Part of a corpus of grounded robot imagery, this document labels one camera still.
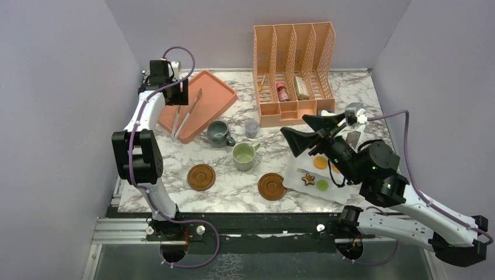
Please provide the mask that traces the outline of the brown star cookie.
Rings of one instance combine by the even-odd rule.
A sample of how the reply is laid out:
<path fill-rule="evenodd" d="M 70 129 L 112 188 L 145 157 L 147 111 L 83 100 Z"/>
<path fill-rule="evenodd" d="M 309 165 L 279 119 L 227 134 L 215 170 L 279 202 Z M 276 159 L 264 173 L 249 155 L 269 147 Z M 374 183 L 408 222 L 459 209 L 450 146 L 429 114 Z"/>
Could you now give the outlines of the brown star cookie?
<path fill-rule="evenodd" d="M 314 186 L 315 185 L 315 176 L 312 176 L 309 173 L 306 173 L 301 180 L 304 182 L 304 186 Z"/>

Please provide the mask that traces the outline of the green macaron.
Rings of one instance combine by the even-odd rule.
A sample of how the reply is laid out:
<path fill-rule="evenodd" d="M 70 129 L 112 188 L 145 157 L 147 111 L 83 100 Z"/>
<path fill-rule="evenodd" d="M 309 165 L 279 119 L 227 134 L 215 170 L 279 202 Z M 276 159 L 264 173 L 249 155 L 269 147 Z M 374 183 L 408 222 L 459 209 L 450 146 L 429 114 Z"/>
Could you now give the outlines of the green macaron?
<path fill-rule="evenodd" d="M 326 180 L 319 180 L 316 182 L 316 188 L 319 191 L 326 191 L 329 188 L 329 183 Z"/>

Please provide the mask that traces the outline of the light green ceramic mug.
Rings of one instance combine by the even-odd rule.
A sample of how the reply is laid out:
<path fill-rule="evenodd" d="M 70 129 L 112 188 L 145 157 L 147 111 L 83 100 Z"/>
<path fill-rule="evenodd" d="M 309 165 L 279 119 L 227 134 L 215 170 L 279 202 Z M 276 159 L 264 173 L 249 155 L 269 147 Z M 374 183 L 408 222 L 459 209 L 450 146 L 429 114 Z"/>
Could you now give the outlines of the light green ceramic mug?
<path fill-rule="evenodd" d="M 254 165 L 256 152 L 259 148 L 259 140 L 237 143 L 232 150 L 234 166 L 243 172 L 250 170 Z"/>

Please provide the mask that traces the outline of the dark blue-green ceramic mug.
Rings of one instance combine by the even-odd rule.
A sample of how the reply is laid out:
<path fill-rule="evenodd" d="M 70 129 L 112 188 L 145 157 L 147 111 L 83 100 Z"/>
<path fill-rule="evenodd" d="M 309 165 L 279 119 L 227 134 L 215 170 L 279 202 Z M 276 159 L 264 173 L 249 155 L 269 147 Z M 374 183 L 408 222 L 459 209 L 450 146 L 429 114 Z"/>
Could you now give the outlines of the dark blue-green ceramic mug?
<path fill-rule="evenodd" d="M 207 137 L 210 145 L 216 148 L 236 145 L 236 141 L 231 137 L 228 124 L 220 120 L 213 121 L 208 126 Z"/>

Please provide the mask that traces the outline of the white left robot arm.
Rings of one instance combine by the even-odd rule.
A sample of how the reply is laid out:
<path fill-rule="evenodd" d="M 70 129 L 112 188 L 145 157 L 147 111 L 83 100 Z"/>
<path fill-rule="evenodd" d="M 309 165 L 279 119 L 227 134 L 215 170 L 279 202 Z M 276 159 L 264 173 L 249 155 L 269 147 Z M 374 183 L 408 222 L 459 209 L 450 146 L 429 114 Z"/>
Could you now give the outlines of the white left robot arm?
<path fill-rule="evenodd" d="M 160 90 L 138 95 L 131 121 L 111 141 L 118 175 L 148 204 L 155 220 L 163 221 L 168 239 L 183 234 L 180 211 L 198 212 L 301 212 L 294 200 L 270 202 L 258 191 L 263 175 L 288 170 L 291 152 L 280 132 L 268 134 L 247 171 L 234 166 L 233 148 L 215 148 L 206 141 L 175 144 L 159 140 L 158 116 L 166 105 Z"/>

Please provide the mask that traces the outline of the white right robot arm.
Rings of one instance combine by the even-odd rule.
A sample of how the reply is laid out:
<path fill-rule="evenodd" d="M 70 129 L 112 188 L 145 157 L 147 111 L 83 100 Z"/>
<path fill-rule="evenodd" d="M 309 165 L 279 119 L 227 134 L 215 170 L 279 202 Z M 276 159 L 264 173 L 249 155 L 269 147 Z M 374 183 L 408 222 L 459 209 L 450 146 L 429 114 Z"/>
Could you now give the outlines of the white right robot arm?
<path fill-rule="evenodd" d="M 154 129 L 145 125 L 146 121 L 152 125 L 157 123 L 152 117 L 154 111 L 161 112 L 167 105 L 185 106 L 189 102 L 188 78 L 169 73 L 169 65 L 164 58 L 152 60 L 149 78 L 140 87 L 142 102 L 128 145 L 128 170 L 130 183 L 143 190 L 154 213 L 175 223 L 176 204 L 167 194 L 154 194 L 161 183 L 163 163 Z M 341 137 L 344 128 L 361 122 L 362 117 L 349 117 L 345 113 L 305 114 L 302 119 L 311 132 L 289 127 L 281 129 L 294 156 L 302 152 L 325 155 L 349 184 L 361 184 L 360 193 L 367 201 L 378 207 L 399 208 L 424 223 L 432 230 L 424 244 L 443 262 L 468 267 L 486 259 L 487 244 L 478 240 L 478 236 L 487 235 L 487 220 L 483 216 L 464 216 L 436 205 L 416 188 L 412 178 L 397 173 L 399 157 L 382 141 L 356 151 Z M 139 141 L 142 155 L 134 154 L 134 140 Z"/>

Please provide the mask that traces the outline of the white tiered dessert stand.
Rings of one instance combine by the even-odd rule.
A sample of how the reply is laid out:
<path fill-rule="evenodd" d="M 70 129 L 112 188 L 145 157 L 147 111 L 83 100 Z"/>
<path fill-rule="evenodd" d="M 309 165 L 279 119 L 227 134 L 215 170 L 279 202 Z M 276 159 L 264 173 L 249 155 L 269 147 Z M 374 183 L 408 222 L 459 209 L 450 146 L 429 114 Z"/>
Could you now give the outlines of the white tiered dessert stand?
<path fill-rule="evenodd" d="M 340 184 L 344 183 L 344 177 L 325 155 L 311 156 L 308 155 L 308 152 L 307 150 L 298 157 L 294 157 L 292 152 L 288 153 L 288 167 L 284 175 L 284 187 L 343 205 L 358 204 L 364 201 L 363 197 L 358 194 L 359 187 L 352 185 L 339 187 Z M 327 159 L 328 167 L 326 169 L 317 169 L 313 165 L 313 159 L 316 156 L 323 156 Z M 306 173 L 315 176 L 315 185 L 304 186 L 301 178 Z M 319 180 L 326 180 L 329 183 L 328 190 L 319 191 L 316 188 L 316 182 Z"/>

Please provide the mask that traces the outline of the tan box in organizer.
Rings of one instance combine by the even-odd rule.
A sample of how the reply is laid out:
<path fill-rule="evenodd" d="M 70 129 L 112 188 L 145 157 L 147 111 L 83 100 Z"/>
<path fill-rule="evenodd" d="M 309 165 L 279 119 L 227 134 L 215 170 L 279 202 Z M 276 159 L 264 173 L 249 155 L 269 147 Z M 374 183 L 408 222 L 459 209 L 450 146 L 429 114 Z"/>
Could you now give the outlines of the tan box in organizer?
<path fill-rule="evenodd" d="M 298 100 L 309 100 L 310 94 L 305 80 L 300 76 L 294 77 L 295 92 Z"/>

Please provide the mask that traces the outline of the pink dessert tray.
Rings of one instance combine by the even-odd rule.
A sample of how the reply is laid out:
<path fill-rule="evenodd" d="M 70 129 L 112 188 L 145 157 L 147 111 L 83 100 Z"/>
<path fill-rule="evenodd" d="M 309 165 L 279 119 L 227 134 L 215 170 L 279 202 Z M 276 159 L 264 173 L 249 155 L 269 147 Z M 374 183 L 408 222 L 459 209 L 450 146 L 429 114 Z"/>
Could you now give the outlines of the pink dessert tray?
<path fill-rule="evenodd" d="M 201 71 L 190 79 L 188 91 L 189 105 L 180 107 L 178 127 L 192 108 L 199 91 L 202 91 L 202 96 L 177 136 L 177 140 L 183 144 L 190 143 L 200 135 L 238 99 L 236 90 L 209 71 Z"/>

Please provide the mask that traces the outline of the pink bottle in organizer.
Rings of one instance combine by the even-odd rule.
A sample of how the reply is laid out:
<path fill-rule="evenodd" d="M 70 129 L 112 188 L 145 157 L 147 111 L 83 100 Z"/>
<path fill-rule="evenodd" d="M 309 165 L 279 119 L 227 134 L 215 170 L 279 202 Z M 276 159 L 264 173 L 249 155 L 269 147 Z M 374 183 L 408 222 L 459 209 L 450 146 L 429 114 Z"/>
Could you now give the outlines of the pink bottle in organizer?
<path fill-rule="evenodd" d="M 276 82 L 276 91 L 279 102 L 288 102 L 290 101 L 290 96 L 287 92 L 287 88 L 284 82 Z"/>

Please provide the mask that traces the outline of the right brown wooden coaster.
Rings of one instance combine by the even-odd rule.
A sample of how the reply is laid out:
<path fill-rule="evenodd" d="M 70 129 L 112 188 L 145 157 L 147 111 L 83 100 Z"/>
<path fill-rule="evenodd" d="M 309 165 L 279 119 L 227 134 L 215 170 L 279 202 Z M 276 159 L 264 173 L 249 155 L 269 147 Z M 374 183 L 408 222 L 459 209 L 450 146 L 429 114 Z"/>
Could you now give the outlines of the right brown wooden coaster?
<path fill-rule="evenodd" d="M 259 179 L 258 191 L 266 200 L 280 200 L 287 190 L 283 186 L 283 181 L 284 179 L 281 175 L 277 173 L 267 173 Z"/>

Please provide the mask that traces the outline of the brown wooden coaster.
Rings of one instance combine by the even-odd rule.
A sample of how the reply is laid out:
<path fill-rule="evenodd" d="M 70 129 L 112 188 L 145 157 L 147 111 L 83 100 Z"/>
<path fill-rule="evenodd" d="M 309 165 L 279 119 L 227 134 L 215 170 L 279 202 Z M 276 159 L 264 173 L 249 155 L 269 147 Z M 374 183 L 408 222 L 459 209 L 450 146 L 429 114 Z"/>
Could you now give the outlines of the brown wooden coaster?
<path fill-rule="evenodd" d="M 205 191 L 215 183 L 216 174 L 214 169 L 207 164 L 193 166 L 187 174 L 189 186 L 196 191 Z"/>
<path fill-rule="evenodd" d="M 283 186 L 283 181 L 284 179 L 281 175 L 277 173 L 267 173 L 259 179 L 258 191 L 266 200 L 280 200 L 287 190 Z"/>

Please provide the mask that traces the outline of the pink mesh file organizer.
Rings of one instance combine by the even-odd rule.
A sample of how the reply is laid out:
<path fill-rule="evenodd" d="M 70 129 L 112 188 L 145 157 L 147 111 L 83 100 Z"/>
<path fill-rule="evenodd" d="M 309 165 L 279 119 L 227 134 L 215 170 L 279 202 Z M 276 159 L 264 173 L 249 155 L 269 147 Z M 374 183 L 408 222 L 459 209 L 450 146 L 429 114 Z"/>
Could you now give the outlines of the pink mesh file organizer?
<path fill-rule="evenodd" d="M 253 81 L 261 127 L 303 124 L 304 114 L 335 111 L 329 82 L 335 39 L 331 22 L 254 26 Z M 305 80 L 309 100 L 297 99 L 295 76 Z M 290 101 L 278 101 L 276 82 L 285 83 Z"/>

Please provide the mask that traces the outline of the left brown wooden coaster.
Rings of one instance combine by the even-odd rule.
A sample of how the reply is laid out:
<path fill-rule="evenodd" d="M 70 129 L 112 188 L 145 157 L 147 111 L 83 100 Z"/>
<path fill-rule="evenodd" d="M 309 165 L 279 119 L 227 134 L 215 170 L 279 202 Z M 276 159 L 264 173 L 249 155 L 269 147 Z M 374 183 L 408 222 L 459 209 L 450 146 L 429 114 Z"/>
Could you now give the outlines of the left brown wooden coaster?
<path fill-rule="evenodd" d="M 207 164 L 193 166 L 187 174 L 189 186 L 196 191 L 205 191 L 215 183 L 216 174 L 214 169 Z"/>

